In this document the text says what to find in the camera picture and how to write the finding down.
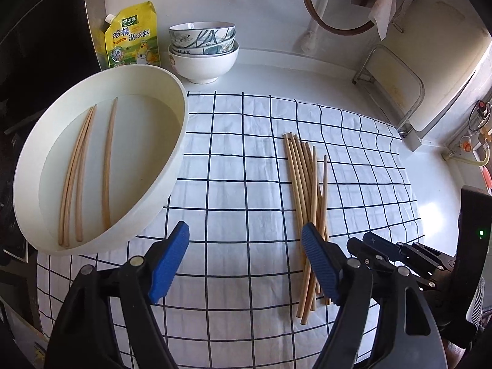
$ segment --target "metal screw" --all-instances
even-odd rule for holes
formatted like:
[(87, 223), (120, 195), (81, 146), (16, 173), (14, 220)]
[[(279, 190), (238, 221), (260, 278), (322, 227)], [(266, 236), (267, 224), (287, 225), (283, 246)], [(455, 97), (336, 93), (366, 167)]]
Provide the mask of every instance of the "metal screw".
[(398, 273), (402, 276), (410, 275), (410, 270), (406, 266), (398, 266)]
[(88, 275), (89, 273), (91, 273), (94, 269), (94, 266), (92, 265), (84, 265), (82, 266), (82, 268), (80, 268), (80, 273), (82, 273), (82, 275)]
[(144, 258), (141, 255), (136, 255), (130, 259), (131, 266), (140, 266), (144, 263)]
[(353, 268), (359, 268), (361, 266), (361, 262), (356, 258), (349, 258), (347, 260), (347, 265)]

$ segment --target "white cloth with black grid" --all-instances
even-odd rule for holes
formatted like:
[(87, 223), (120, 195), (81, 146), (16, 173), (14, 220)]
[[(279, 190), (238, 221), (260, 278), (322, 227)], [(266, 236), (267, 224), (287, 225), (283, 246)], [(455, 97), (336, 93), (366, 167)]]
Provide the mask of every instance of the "white cloth with black grid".
[[(184, 160), (168, 205), (119, 249), (92, 256), (38, 255), (38, 300), (50, 336), (70, 282), (85, 264), (114, 268), (144, 255), (179, 220), (190, 245), (169, 293), (152, 306), (176, 363), (186, 368), (309, 368), (338, 308), (317, 301), (302, 326), (299, 239), (282, 135), (297, 133), (328, 154), (328, 232), (348, 255), (349, 237), (369, 230), (391, 240), (422, 236), (415, 196), (387, 124), (296, 100), (245, 94), (189, 94)], [(137, 367), (117, 299), (111, 299), (122, 359)], [(378, 305), (359, 350), (368, 356)]]

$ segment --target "bundle of chopsticks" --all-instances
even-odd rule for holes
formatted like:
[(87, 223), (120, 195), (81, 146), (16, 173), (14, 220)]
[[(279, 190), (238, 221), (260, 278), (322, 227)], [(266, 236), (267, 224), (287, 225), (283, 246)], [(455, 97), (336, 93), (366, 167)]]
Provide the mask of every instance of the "bundle of chopsticks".
[[(111, 161), (111, 146), (113, 140), (113, 129), (115, 123), (117, 107), (117, 98), (113, 101), (111, 116), (109, 119), (108, 134), (106, 137), (106, 146), (104, 150), (104, 172), (102, 187), (102, 216), (104, 229), (110, 228), (109, 212), (109, 166)], [(72, 150), (70, 161), (65, 176), (65, 184), (61, 194), (60, 221), (58, 223), (58, 244), (65, 248), (70, 247), (70, 211), (73, 198), (73, 187), (75, 178), (77, 178), (77, 187), (75, 191), (75, 239), (78, 242), (84, 241), (82, 231), (82, 192), (84, 189), (85, 158), (89, 145), (90, 133), (95, 118), (96, 105), (89, 108), (85, 115), (84, 122), (77, 136), (77, 141)]]
[[(284, 134), (285, 150), (289, 162), (289, 173), (292, 181), (294, 204), (296, 207), (297, 226), (299, 239), (302, 237), (302, 228), (312, 222), (323, 239), (328, 240), (326, 230), (326, 205), (328, 197), (328, 162), (324, 156), (323, 166), (323, 192), (318, 182), (316, 147), (308, 143), (301, 143), (297, 135)], [(321, 293), (319, 283), (316, 280), (311, 264), (301, 246), (304, 264), (303, 284), (299, 297), (299, 306), (296, 316), (301, 318), (301, 324), (308, 322), (309, 311), (316, 310), (316, 294)], [(330, 303), (327, 295), (326, 304)]]

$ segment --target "bowl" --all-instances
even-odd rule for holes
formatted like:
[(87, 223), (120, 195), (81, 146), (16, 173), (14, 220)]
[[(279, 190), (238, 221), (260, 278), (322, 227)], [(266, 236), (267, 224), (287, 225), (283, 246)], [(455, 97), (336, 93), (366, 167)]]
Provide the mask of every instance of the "bowl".
[(169, 28), (171, 43), (178, 49), (192, 49), (221, 43), (235, 33), (229, 22), (190, 22)]
[[(109, 177), (111, 227), (102, 218), (104, 149), (118, 97)], [(75, 240), (75, 188), (70, 247), (58, 245), (65, 175), (89, 107), (97, 104), (82, 193), (84, 241)], [(41, 116), (21, 151), (13, 197), (19, 227), (36, 249), (53, 255), (95, 254), (124, 245), (162, 210), (183, 159), (188, 103), (181, 82), (153, 65), (125, 65), (79, 82)]]
[(173, 69), (192, 83), (203, 85), (212, 83), (219, 76), (227, 73), (234, 65), (238, 53), (239, 43), (234, 42), (232, 51), (219, 55), (177, 55), (168, 48), (169, 60)]
[(209, 46), (203, 46), (193, 49), (181, 49), (176, 46), (172, 46), (172, 49), (177, 53), (185, 55), (215, 55), (228, 53), (234, 47), (234, 36), (235, 34), (229, 39), (222, 41), (221, 43)]

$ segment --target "blue brush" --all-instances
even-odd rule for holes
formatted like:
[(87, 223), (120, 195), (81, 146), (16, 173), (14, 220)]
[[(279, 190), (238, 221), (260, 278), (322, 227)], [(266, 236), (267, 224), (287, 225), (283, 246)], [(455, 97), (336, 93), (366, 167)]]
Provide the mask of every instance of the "blue brush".
[(337, 262), (331, 261), (323, 248), (326, 241), (321, 238), (312, 223), (304, 225), (302, 241), (304, 251), (306, 251), (306, 256), (311, 262), (312, 270), (319, 281), (321, 289), (326, 293), (325, 295), (329, 296), (337, 304), (340, 298), (338, 292), (340, 267)]
[(152, 244), (147, 256), (158, 256), (157, 262), (150, 262), (152, 270), (152, 284), (148, 297), (152, 304), (156, 304), (159, 298), (165, 297), (171, 287), (176, 271), (183, 260), (189, 244), (189, 227), (183, 221), (179, 221), (171, 235), (164, 242)]

